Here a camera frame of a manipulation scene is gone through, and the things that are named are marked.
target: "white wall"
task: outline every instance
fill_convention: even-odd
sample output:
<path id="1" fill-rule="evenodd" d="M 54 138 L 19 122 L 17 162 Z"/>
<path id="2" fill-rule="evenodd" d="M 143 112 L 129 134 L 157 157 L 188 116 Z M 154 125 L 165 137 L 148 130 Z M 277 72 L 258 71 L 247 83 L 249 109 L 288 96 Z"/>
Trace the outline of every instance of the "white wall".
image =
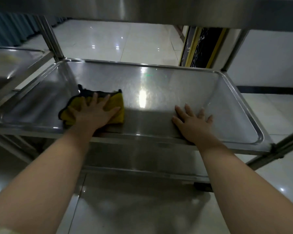
<path id="1" fill-rule="evenodd" d="M 235 85 L 293 87 L 293 33 L 251 30 L 228 74 Z"/>

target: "black baseboard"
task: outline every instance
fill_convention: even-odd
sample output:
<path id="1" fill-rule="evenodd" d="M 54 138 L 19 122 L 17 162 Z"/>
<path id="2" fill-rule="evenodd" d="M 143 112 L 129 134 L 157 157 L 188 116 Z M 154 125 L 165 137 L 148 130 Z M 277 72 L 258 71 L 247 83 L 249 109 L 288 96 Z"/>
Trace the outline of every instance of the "black baseboard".
<path id="1" fill-rule="evenodd" d="M 266 86 L 237 86 L 244 94 L 293 94 L 293 88 Z"/>

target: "left hand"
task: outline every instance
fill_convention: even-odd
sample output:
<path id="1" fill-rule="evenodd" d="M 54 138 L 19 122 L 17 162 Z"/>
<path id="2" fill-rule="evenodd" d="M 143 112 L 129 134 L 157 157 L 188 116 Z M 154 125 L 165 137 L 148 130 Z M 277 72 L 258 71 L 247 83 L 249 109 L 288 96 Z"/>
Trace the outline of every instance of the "left hand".
<path id="1" fill-rule="evenodd" d="M 92 101 L 87 106 L 85 97 L 82 97 L 82 109 L 77 111 L 71 106 L 68 107 L 70 112 L 76 119 L 76 124 L 86 126 L 93 132 L 102 126 L 105 126 L 108 121 L 120 110 L 120 107 L 115 107 L 112 110 L 106 112 L 103 107 L 110 99 L 110 95 L 107 95 L 103 101 L 97 103 L 98 94 L 94 93 Z"/>

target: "right hand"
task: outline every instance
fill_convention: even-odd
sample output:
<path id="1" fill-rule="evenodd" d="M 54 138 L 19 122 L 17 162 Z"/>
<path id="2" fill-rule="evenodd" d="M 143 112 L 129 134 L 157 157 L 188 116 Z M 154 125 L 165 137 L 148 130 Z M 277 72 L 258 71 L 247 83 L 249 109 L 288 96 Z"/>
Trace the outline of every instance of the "right hand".
<path id="1" fill-rule="evenodd" d="M 172 117 L 172 122 L 179 128 L 181 134 L 188 141 L 198 143 L 200 138 L 212 135 L 211 125 L 213 123 L 213 115 L 209 116 L 207 121 L 205 121 L 204 109 L 200 110 L 197 117 L 188 104 L 185 105 L 185 109 L 186 113 L 179 106 L 175 106 L 175 110 L 183 122 L 176 116 Z"/>

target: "yellow cloth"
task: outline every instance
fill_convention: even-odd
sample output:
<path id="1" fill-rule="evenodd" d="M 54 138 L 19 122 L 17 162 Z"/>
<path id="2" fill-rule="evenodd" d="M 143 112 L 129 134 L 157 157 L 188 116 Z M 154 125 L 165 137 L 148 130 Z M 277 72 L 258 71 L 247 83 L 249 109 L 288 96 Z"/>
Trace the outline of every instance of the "yellow cloth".
<path id="1" fill-rule="evenodd" d="M 101 102 L 104 99 L 104 97 L 101 97 L 101 96 L 105 96 L 107 93 L 98 91 L 97 94 L 98 94 L 98 102 Z M 123 101 L 122 92 L 121 92 L 121 90 L 119 90 L 118 92 L 110 93 L 110 95 L 111 95 L 111 97 L 103 109 L 105 111 L 109 111 L 109 110 L 113 109 L 114 107 L 121 107 L 121 109 L 110 119 L 108 124 L 123 123 L 124 122 L 125 108 L 124 108 L 124 101 Z M 84 96 L 84 92 L 81 92 L 79 95 L 72 97 L 69 100 L 66 107 L 59 112 L 59 119 L 62 120 L 65 125 L 74 125 L 75 124 L 75 117 L 72 115 L 72 113 L 68 110 L 67 107 L 71 106 L 75 110 L 80 111 L 81 110 L 82 96 Z M 89 105 L 89 103 L 92 100 L 92 97 L 86 96 L 85 99 L 86 99 L 87 105 Z"/>

